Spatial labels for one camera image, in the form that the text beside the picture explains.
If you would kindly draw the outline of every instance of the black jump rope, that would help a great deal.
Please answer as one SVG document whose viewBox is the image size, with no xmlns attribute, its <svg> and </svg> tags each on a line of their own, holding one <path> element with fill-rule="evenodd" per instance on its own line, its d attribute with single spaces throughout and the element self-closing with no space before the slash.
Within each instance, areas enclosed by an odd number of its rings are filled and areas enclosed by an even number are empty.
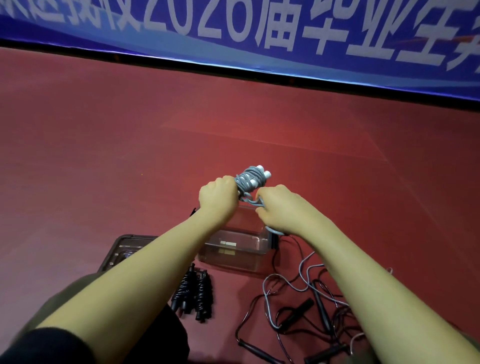
<svg viewBox="0 0 480 364">
<path fill-rule="evenodd" d="M 258 167 L 249 167 L 245 170 L 241 175 L 237 175 L 236 182 L 237 186 L 239 187 L 240 192 L 240 199 L 245 202 L 250 202 L 254 206 L 263 206 L 263 202 L 260 200 L 259 202 L 251 200 L 251 195 L 249 192 L 253 191 L 257 187 L 262 187 L 265 185 L 266 179 L 264 178 L 264 171 L 261 166 Z M 292 236 L 290 237 L 298 246 L 300 256 L 302 260 L 304 259 L 303 251 L 299 242 Z M 277 273 L 275 267 L 275 258 L 277 256 L 278 249 L 275 250 L 275 253 L 272 257 L 272 268 L 275 273 Z M 305 364 L 317 364 L 317 363 L 329 363 L 330 359 L 334 356 L 339 355 L 342 352 L 345 352 L 349 355 L 353 354 L 353 341 L 356 338 L 363 337 L 363 332 L 361 327 L 356 325 L 346 325 L 346 319 L 350 318 L 355 323 L 357 322 L 350 307 L 348 306 L 339 306 L 336 305 L 336 310 L 334 311 L 332 317 L 329 316 L 325 305 L 323 303 L 323 299 L 319 294 L 318 290 L 321 289 L 326 295 L 332 298 L 335 301 L 337 298 L 342 298 L 341 294 L 333 294 L 327 285 L 321 280 L 321 276 L 327 272 L 326 268 L 323 268 L 318 276 L 317 279 L 314 279 L 311 284 L 315 289 L 310 288 L 313 292 L 313 298 L 308 298 L 298 307 L 290 307 L 285 306 L 280 308 L 276 315 L 275 315 L 275 326 L 272 326 L 272 329 L 276 332 L 276 337 L 278 339 L 278 343 L 285 354 L 286 358 L 291 364 L 294 364 L 292 358 L 288 354 L 285 346 L 282 342 L 281 336 L 286 335 L 293 335 L 302 333 L 305 335 L 310 335 L 318 338 L 319 340 L 329 344 L 330 346 L 320 351 L 319 353 L 306 357 L 303 359 Z M 298 273 L 293 279 L 289 280 L 288 283 L 295 282 L 298 278 L 300 278 L 300 273 Z M 279 283 L 280 280 L 277 280 L 272 288 Z M 275 296 L 280 293 L 282 289 L 284 289 L 288 284 L 284 282 L 276 291 L 268 292 L 268 296 Z M 246 322 L 252 316 L 252 312 L 255 309 L 257 302 L 264 298 L 265 295 L 259 294 L 255 296 L 252 301 L 250 302 L 249 309 L 243 318 L 242 322 L 238 325 L 235 331 L 235 339 L 239 346 L 245 348 L 253 355 L 257 356 L 258 358 L 263 359 L 267 363 L 272 364 L 285 364 L 283 360 L 279 360 L 270 354 L 264 352 L 262 349 L 247 343 L 246 341 L 239 338 L 240 329 L 246 324 Z M 212 281 L 210 280 L 210 276 L 208 275 L 206 270 L 196 269 L 195 264 L 192 263 L 188 269 L 188 271 L 183 276 L 179 287 L 173 294 L 171 298 L 171 309 L 174 312 L 177 312 L 179 308 L 181 308 L 183 313 L 190 314 L 193 309 L 196 311 L 196 320 L 200 322 L 205 322 L 207 319 L 212 317 L 212 304 L 213 304 L 213 287 Z M 310 310 L 314 305 L 317 306 L 318 314 L 320 317 L 320 321 L 322 323 L 322 328 L 319 328 L 315 325 L 310 319 L 305 316 L 305 313 Z M 289 315 L 284 318 L 281 322 L 279 322 L 280 317 L 284 313 L 289 313 Z M 300 321 L 301 319 L 305 320 L 312 328 L 297 328 L 290 330 L 290 328 Z M 341 337 L 346 334 L 350 339 L 350 344 L 344 343 L 341 341 Z"/>
</svg>

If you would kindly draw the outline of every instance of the dark pants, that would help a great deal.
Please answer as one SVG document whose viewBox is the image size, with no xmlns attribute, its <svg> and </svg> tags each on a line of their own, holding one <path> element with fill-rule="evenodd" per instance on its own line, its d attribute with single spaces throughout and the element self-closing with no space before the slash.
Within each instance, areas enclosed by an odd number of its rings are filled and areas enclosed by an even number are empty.
<svg viewBox="0 0 480 364">
<path fill-rule="evenodd" d="M 103 272 L 81 277 L 51 297 L 25 324 L 13 341 L 35 329 L 43 320 L 102 274 Z M 186 363 L 189 352 L 187 332 L 177 315 L 166 305 L 132 348 L 124 363 Z"/>
</svg>

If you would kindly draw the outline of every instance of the hand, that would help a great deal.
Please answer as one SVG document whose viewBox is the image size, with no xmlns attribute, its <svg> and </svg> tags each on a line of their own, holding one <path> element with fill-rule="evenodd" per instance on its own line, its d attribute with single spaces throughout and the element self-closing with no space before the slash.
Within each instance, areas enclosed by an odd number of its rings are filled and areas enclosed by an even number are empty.
<svg viewBox="0 0 480 364">
<path fill-rule="evenodd" d="M 203 186 L 198 196 L 200 210 L 222 226 L 230 220 L 239 204 L 238 189 L 232 176 L 217 178 Z"/>
<path fill-rule="evenodd" d="M 256 212 L 266 226 L 285 234 L 302 236 L 304 227 L 313 225 L 320 219 L 327 219 L 299 194 L 291 192 L 279 184 L 276 187 L 262 187 L 257 192 L 265 207 Z"/>
</svg>

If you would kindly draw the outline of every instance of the red floor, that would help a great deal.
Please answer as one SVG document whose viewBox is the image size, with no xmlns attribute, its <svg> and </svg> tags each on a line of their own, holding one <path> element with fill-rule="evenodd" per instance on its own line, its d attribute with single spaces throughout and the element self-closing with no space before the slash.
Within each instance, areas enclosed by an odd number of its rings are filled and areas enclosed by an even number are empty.
<svg viewBox="0 0 480 364">
<path fill-rule="evenodd" d="M 163 233 L 252 164 L 480 339 L 478 114 L 9 49 L 0 70 L 0 350 L 116 237 Z M 215 318 L 183 319 L 191 357 L 257 363 L 233 333 L 261 280 L 211 271 Z M 283 358 L 261 307 L 241 336 Z M 324 347 L 285 342 L 295 361 Z"/>
</svg>

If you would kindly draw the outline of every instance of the transparent plastic box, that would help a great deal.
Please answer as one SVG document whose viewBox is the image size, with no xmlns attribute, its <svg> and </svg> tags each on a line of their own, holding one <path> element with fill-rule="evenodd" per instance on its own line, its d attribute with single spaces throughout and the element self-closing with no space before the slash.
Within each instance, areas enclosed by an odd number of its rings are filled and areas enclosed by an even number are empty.
<svg viewBox="0 0 480 364">
<path fill-rule="evenodd" d="M 208 239 L 197 258 L 215 266 L 269 274 L 277 248 L 278 236 L 265 228 L 255 208 L 240 203 L 232 219 Z"/>
</svg>

